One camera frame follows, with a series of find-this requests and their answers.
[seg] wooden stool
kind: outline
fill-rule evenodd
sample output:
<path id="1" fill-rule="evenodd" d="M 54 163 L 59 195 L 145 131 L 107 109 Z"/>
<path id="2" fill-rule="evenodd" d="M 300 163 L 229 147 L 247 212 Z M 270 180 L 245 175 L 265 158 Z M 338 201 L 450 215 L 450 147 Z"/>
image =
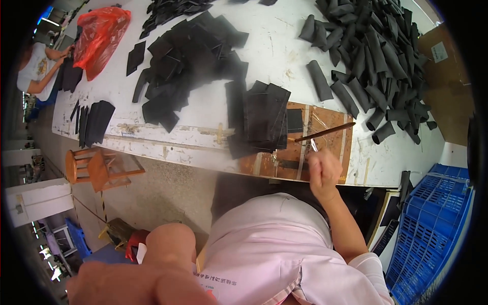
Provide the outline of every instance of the wooden stool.
<path id="1" fill-rule="evenodd" d="M 92 157 L 76 159 L 75 157 L 95 153 Z M 91 182 L 96 193 L 117 186 L 131 184 L 128 176 L 139 175 L 146 171 L 140 167 L 138 170 L 125 171 L 123 161 L 116 152 L 94 147 L 79 151 L 66 152 L 66 174 L 71 184 Z"/>

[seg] red object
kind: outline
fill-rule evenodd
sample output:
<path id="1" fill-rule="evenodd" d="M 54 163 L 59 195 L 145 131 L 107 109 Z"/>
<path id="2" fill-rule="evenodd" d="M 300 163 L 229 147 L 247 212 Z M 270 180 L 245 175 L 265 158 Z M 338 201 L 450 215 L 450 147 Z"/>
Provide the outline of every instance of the red object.
<path id="1" fill-rule="evenodd" d="M 139 247 L 139 243 L 146 244 L 146 237 L 150 232 L 147 230 L 137 230 L 129 238 L 127 243 L 127 249 L 125 250 L 125 258 L 130 259 L 132 262 L 137 262 L 137 257 L 132 246 Z"/>
<path id="2" fill-rule="evenodd" d="M 78 18 L 78 26 L 83 32 L 75 46 L 73 67 L 85 70 L 89 81 L 107 65 L 129 26 L 130 17 L 130 11 L 111 6 Z"/>

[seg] worker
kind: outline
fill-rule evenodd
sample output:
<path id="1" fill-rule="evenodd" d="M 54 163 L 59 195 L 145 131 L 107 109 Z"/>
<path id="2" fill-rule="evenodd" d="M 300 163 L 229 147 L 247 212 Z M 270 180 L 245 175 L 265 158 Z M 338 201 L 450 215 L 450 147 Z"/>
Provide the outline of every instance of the worker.
<path id="1" fill-rule="evenodd" d="M 289 194 L 253 198 L 215 221 L 197 273 L 193 232 L 165 224 L 147 236 L 140 265 L 83 264 L 67 284 L 70 304 L 393 305 L 381 262 L 336 188 L 341 163 L 323 149 L 308 164 L 330 227 Z"/>
<path id="2" fill-rule="evenodd" d="M 28 43 L 21 55 L 17 88 L 34 94 L 41 102 L 55 103 L 58 96 L 58 88 L 53 88 L 56 76 L 72 47 L 70 45 L 61 52 L 46 48 L 41 42 Z"/>

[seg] white t-shirt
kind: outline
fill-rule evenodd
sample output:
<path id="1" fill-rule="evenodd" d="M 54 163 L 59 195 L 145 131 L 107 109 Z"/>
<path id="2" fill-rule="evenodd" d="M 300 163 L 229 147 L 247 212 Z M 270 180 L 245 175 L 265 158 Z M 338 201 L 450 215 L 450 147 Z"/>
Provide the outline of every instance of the white t-shirt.
<path id="1" fill-rule="evenodd" d="M 27 65 L 19 71 L 19 77 L 17 78 L 17 88 L 20 91 L 27 92 L 31 81 L 40 81 L 46 76 L 46 74 L 53 68 L 55 61 L 50 60 L 46 56 L 46 45 L 41 42 L 36 42 L 32 46 L 32 55 L 27 63 Z M 45 101 L 49 98 L 51 91 L 53 90 L 54 82 L 56 81 L 56 76 L 58 71 L 56 71 L 44 87 L 41 93 L 37 93 L 36 97 Z"/>
<path id="2" fill-rule="evenodd" d="M 288 194 L 253 198 L 212 226 L 203 289 L 222 305 L 391 304 L 381 262 L 366 253 L 346 264 L 317 210 Z"/>

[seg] workbench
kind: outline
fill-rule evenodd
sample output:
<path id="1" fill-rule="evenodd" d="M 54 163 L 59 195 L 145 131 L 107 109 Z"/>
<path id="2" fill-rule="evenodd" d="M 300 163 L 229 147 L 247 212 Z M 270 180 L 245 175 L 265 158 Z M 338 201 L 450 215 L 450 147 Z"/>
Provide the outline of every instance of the workbench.
<path id="1" fill-rule="evenodd" d="M 306 181 L 306 177 L 298 174 L 280 176 L 273 174 L 273 171 L 271 174 L 255 169 L 246 171 L 242 169 L 239 160 L 232 160 L 225 140 L 226 136 L 233 133 L 232 129 L 227 128 L 224 84 L 228 81 L 214 81 L 191 91 L 189 106 L 176 113 L 180 120 L 171 133 L 168 134 L 161 126 L 144 123 L 142 104 L 147 99 L 141 94 L 139 102 L 132 103 L 132 96 L 139 74 L 149 67 L 152 55 L 146 50 L 143 63 L 136 72 L 126 77 L 128 53 L 136 43 L 144 40 L 148 47 L 157 37 L 186 18 L 175 18 L 158 26 L 147 38 L 139 40 L 142 24 L 149 17 L 146 9 L 150 2 L 132 0 L 122 6 L 123 9 L 131 11 L 132 19 L 119 46 L 104 70 L 94 80 L 87 81 L 84 75 L 74 93 L 59 92 L 52 131 L 77 140 L 75 120 L 70 122 L 69 119 L 76 102 L 79 100 L 80 105 L 85 106 L 105 100 L 112 103 L 116 110 L 105 132 L 103 144 L 100 145 L 102 147 L 200 168 Z M 317 60 L 329 85 L 333 84 L 331 70 L 346 72 L 342 62 L 334 67 L 328 53 L 322 52 L 319 48 L 312 48 L 309 42 L 298 38 L 308 15 L 313 14 L 315 19 L 324 20 L 314 0 L 279 0 L 269 7 L 258 4 L 258 1 L 230 4 L 228 0 L 216 0 L 209 12 L 214 17 L 224 15 L 236 29 L 249 33 L 245 47 L 236 49 L 240 59 L 249 63 L 246 77 L 248 89 L 256 80 L 271 82 L 291 91 L 289 100 L 297 105 L 302 104 L 304 112 L 316 108 L 346 112 L 335 94 L 333 100 L 319 101 L 305 67 L 311 60 Z M 414 12 L 412 17 L 412 21 L 419 24 L 419 31 L 423 33 L 430 30 L 420 26 L 431 24 L 426 18 L 425 14 L 417 12 Z M 408 134 L 394 124 L 397 134 L 376 145 L 371 138 L 372 132 L 366 128 L 366 120 L 373 111 L 374 109 L 370 109 L 365 114 L 361 110 L 358 118 L 354 120 L 356 125 L 350 136 L 346 132 L 338 133 L 342 136 L 341 141 L 346 143 L 349 149 L 346 155 L 344 151 L 341 152 L 341 158 L 346 157 L 348 161 L 347 166 L 343 162 L 345 172 L 341 183 L 397 188 L 401 172 L 410 170 L 410 179 L 413 185 L 416 185 L 442 154 L 445 141 L 441 132 L 438 128 L 431 131 L 422 124 L 419 131 L 422 142 L 415 145 Z M 349 115 L 342 115 L 342 118 L 342 123 L 349 122 Z M 328 128 L 336 126 L 336 122 L 323 123 Z M 310 130 L 310 125 L 304 126 L 305 130 L 308 134 L 313 131 Z M 299 168 L 303 168 L 303 162 L 304 158 L 301 156 L 297 172 Z"/>

